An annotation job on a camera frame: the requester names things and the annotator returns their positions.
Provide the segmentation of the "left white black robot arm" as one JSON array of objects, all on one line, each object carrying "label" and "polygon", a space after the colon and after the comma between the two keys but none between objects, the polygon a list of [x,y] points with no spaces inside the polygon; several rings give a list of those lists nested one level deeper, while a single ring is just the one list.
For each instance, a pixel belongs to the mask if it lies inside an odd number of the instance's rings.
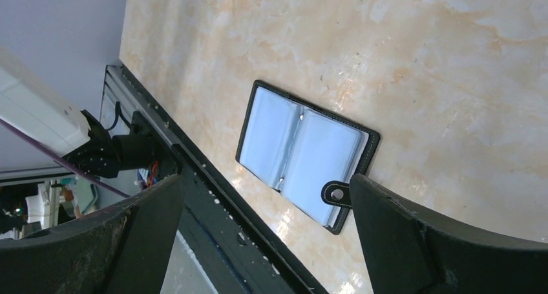
[{"label": "left white black robot arm", "polygon": [[179,174],[182,164],[142,109],[104,127],[1,48],[1,125],[80,178],[101,185],[122,171],[147,169],[147,187]]}]

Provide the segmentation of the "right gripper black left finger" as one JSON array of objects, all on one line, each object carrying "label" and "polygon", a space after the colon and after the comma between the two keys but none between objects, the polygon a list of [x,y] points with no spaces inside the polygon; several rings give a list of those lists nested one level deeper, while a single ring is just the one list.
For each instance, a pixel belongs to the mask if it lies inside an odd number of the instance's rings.
[{"label": "right gripper black left finger", "polygon": [[89,215],[1,241],[2,293],[159,293],[184,208],[174,174]]}]

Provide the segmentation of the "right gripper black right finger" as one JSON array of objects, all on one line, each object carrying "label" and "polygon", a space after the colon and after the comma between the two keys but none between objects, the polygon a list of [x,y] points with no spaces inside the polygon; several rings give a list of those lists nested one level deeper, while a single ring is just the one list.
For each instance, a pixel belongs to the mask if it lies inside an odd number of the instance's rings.
[{"label": "right gripper black right finger", "polygon": [[375,293],[546,293],[547,244],[487,231],[357,174],[350,198]]}]

